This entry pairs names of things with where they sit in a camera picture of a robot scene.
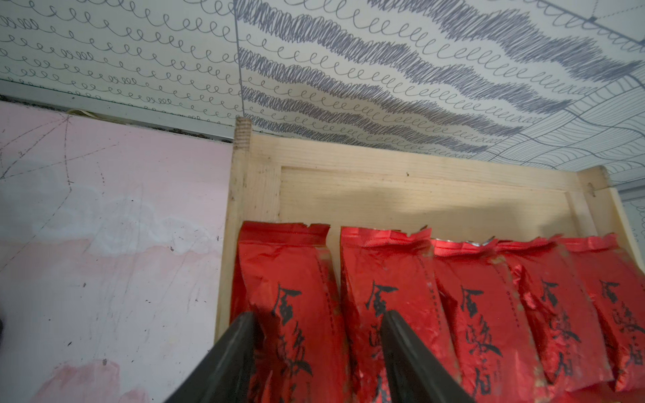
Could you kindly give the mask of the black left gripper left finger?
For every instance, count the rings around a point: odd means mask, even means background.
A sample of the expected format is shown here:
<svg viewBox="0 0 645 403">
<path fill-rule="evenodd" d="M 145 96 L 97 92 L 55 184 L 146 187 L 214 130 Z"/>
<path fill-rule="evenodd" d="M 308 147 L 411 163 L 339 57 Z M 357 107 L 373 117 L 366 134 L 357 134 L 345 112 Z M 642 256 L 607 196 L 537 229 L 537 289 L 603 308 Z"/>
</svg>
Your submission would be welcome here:
<svg viewBox="0 0 645 403">
<path fill-rule="evenodd" d="M 246 402 L 260 336 L 253 312 L 239 315 L 167 403 Z"/>
</svg>

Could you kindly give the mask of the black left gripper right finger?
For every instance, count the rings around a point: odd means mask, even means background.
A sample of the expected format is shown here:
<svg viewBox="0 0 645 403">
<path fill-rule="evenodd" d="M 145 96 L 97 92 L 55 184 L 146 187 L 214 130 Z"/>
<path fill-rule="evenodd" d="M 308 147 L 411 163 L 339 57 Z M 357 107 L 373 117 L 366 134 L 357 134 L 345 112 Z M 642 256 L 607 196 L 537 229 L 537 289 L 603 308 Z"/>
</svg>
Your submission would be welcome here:
<svg viewBox="0 0 645 403">
<path fill-rule="evenodd" d="M 383 317 L 381 346 L 393 402 L 474 401 L 397 311 Z"/>
</svg>

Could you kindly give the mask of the red tea bag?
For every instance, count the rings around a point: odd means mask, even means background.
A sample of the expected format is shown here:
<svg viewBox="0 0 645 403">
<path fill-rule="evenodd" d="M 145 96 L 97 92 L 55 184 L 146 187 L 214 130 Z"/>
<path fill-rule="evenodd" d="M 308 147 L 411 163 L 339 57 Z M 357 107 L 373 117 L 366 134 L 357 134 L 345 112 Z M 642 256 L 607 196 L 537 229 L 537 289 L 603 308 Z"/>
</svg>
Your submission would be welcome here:
<svg viewBox="0 0 645 403">
<path fill-rule="evenodd" d="M 341 307 L 349 337 L 357 402 L 389 402 L 381 324 L 389 310 L 412 330 L 456 380 L 461 372 L 431 267 L 432 231 L 343 227 Z"/>
<path fill-rule="evenodd" d="M 544 368 L 497 241 L 435 239 L 432 267 L 465 392 L 477 402 L 549 401 Z"/>
<path fill-rule="evenodd" d="M 231 317 L 253 312 L 250 402 L 350 402 L 349 347 L 327 224 L 246 221 L 240 229 Z"/>
<path fill-rule="evenodd" d="M 613 381 L 597 310 L 559 239 L 504 240 L 497 253 L 512 272 L 551 393 Z"/>
<path fill-rule="evenodd" d="M 598 315 L 616 392 L 644 388 L 644 273 L 613 233 L 559 238 Z"/>
</svg>

